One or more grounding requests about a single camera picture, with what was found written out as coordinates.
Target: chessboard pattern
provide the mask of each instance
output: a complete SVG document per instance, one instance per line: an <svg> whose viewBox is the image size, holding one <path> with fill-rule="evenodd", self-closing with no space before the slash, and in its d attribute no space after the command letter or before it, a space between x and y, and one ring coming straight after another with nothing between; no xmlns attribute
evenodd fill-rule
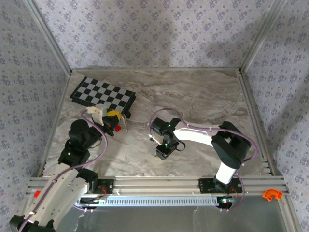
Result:
<svg viewBox="0 0 309 232"><path fill-rule="evenodd" d="M70 98L84 106L103 104L110 110L125 114L135 100L135 92L85 77Z"/></svg>

